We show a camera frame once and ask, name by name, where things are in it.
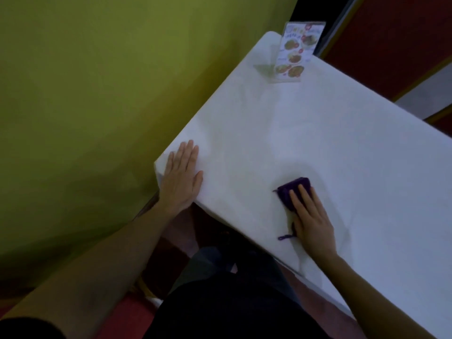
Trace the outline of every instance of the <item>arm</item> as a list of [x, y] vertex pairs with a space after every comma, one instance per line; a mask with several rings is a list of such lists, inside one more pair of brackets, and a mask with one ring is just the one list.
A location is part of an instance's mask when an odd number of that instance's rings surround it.
[[193, 141], [171, 152], [160, 200], [150, 211], [51, 276], [4, 318], [34, 317], [51, 322], [68, 339], [92, 337], [145, 268], [166, 225], [198, 195], [197, 157]]
[[347, 302], [364, 334], [369, 339], [434, 338], [354, 272], [337, 254], [334, 228], [314, 188], [311, 188], [312, 199], [302, 185], [298, 188], [306, 207], [291, 190], [291, 200], [298, 215], [294, 216], [297, 236], [308, 255]]

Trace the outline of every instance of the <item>person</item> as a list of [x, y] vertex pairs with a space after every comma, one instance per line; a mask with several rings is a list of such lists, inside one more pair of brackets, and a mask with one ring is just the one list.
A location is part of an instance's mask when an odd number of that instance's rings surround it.
[[[91, 338], [145, 267], [167, 224], [195, 200], [198, 146], [169, 154], [160, 199], [144, 215], [76, 258], [0, 321], [2, 338]], [[361, 278], [337, 253], [334, 228], [317, 196], [291, 191], [301, 245], [331, 280], [371, 338], [433, 338]], [[144, 338], [296, 335], [328, 338], [303, 310], [273, 258], [237, 245], [201, 249], [158, 309]], [[238, 272], [230, 272], [233, 263]]]

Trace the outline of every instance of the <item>hand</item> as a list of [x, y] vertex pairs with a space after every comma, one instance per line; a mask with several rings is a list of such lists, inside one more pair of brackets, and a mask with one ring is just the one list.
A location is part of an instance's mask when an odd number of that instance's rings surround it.
[[293, 190], [289, 192], [297, 211], [294, 216], [297, 237], [306, 253], [320, 265], [337, 256], [335, 230], [314, 188], [311, 188], [312, 199], [301, 184], [298, 189], [306, 207]]
[[182, 142], [176, 155], [171, 152], [160, 187], [158, 205], [171, 216], [188, 208], [199, 194], [203, 171], [195, 175], [199, 148], [193, 140]]

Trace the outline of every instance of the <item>acrylic menu holder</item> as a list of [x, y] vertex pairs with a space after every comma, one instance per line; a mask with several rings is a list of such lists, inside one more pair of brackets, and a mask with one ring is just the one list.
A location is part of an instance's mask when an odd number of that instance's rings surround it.
[[286, 22], [273, 69], [274, 82], [299, 82], [325, 22]]

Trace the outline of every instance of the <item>right hand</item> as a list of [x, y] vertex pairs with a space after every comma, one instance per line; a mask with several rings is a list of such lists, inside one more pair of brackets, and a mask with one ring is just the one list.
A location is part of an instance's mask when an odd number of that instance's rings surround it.
[[298, 189], [306, 207], [303, 206], [293, 190], [289, 192], [297, 211], [294, 216], [297, 237], [314, 262], [318, 265], [328, 262], [338, 255], [334, 227], [314, 188], [311, 188], [312, 199], [301, 184]]

